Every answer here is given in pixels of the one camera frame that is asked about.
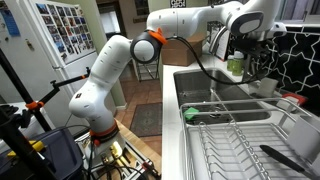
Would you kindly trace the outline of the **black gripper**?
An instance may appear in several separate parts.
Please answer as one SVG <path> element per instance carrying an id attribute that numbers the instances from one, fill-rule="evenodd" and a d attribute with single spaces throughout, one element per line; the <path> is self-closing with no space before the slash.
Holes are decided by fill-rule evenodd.
<path id="1" fill-rule="evenodd" d="M 275 46 L 271 40 L 236 38 L 233 41 L 233 48 L 245 54 L 245 72 L 261 71 L 271 61 L 271 48 Z"/>

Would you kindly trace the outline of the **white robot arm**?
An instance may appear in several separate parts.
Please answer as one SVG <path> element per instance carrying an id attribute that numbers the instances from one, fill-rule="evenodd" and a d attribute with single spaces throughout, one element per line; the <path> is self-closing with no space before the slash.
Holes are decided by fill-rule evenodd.
<path id="1" fill-rule="evenodd" d="M 229 1 L 220 5 L 166 8 L 151 12 L 146 30 L 130 40 L 114 35 L 96 58 L 84 85 L 69 102 L 70 112 L 90 124 L 90 136 L 97 146 L 111 143 L 118 134 L 113 114 L 104 104 L 114 83 L 130 60 L 148 64 L 159 57 L 171 37 L 188 38 L 203 22 L 218 21 L 232 35 L 262 41 L 286 33 L 276 20 L 280 0 Z"/>

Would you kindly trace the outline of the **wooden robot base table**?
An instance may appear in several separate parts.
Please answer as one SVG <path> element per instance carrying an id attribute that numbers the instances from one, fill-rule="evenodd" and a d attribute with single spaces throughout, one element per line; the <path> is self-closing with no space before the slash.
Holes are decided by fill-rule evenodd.
<path id="1" fill-rule="evenodd" d="M 89 165 L 90 133 L 76 139 L 83 153 L 84 172 L 91 172 L 85 180 L 161 180 L 161 156 L 121 122 L 116 123 L 125 142 L 121 155 L 112 153 L 110 159 L 93 156 Z"/>

